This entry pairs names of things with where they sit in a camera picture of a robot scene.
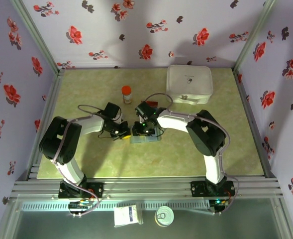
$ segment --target spice bottle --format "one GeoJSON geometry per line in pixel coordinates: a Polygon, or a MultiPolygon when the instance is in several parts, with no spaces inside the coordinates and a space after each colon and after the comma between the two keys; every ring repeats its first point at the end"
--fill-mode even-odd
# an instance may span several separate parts
{"type": "Polygon", "coordinates": [[[130,86],[122,87],[123,102],[129,104],[132,102],[132,90],[130,86]]]}

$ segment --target glass panel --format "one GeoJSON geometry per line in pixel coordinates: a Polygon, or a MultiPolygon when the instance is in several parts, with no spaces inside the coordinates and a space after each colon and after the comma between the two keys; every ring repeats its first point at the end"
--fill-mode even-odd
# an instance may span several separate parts
{"type": "Polygon", "coordinates": [[[162,228],[155,211],[143,211],[144,224],[114,228],[113,212],[73,218],[67,212],[21,212],[16,239],[269,239],[281,238],[269,199],[238,199],[222,216],[175,210],[162,228]]]}

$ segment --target white storage case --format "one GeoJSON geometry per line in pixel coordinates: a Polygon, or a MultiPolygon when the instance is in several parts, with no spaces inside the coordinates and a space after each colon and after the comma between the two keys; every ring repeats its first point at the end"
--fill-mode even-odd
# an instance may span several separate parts
{"type": "Polygon", "coordinates": [[[206,104],[212,95],[210,69],[206,66],[169,66],[166,94],[173,98],[174,103],[206,104]]]}

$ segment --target white container lid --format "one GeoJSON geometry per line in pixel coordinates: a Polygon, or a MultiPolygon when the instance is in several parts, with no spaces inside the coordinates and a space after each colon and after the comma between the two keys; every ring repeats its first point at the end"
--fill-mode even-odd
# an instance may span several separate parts
{"type": "Polygon", "coordinates": [[[160,207],[155,213],[155,221],[161,227],[167,227],[174,220],[174,212],[167,206],[160,207]]]}
{"type": "Polygon", "coordinates": [[[211,96],[211,71],[206,66],[171,65],[166,90],[176,94],[211,96]]]}

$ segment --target wall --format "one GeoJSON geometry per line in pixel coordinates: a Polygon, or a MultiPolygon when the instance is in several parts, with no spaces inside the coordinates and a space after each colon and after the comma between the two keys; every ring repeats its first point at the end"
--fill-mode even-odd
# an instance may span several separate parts
{"type": "Polygon", "coordinates": [[[14,182],[26,173],[52,79],[12,4],[0,0],[0,220],[14,182]]]}
{"type": "Polygon", "coordinates": [[[265,0],[24,0],[60,68],[233,67],[265,0]]]}
{"type": "Polygon", "coordinates": [[[239,73],[293,218],[293,0],[275,5],[239,73]]]}

